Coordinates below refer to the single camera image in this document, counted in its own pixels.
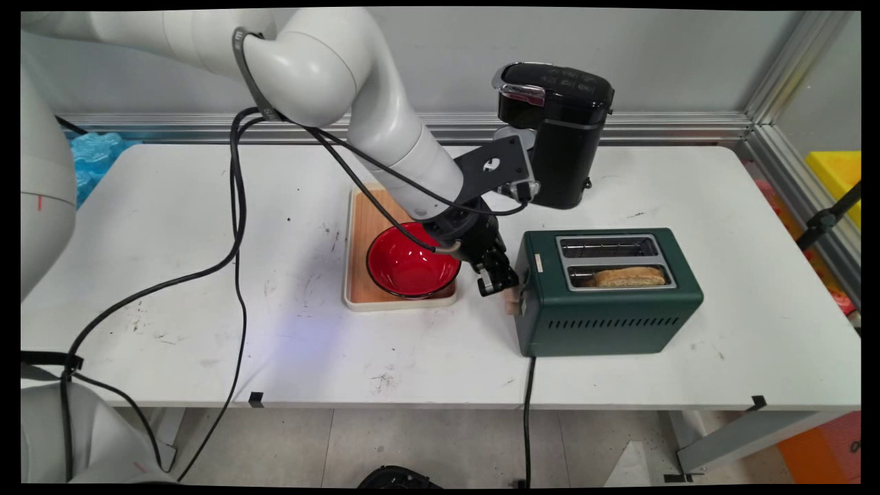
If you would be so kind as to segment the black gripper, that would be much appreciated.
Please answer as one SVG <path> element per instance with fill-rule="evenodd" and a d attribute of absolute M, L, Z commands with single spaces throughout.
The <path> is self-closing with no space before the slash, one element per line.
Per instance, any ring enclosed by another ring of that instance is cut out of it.
<path fill-rule="evenodd" d="M 467 201 L 465 206 L 482 210 L 482 213 L 448 209 L 422 226 L 442 247 L 460 242 L 460 248 L 454 256 L 462 262 L 477 265 L 477 285 L 482 297 L 502 292 L 506 286 L 517 286 L 518 273 L 506 256 L 506 247 L 493 210 L 481 198 Z"/>

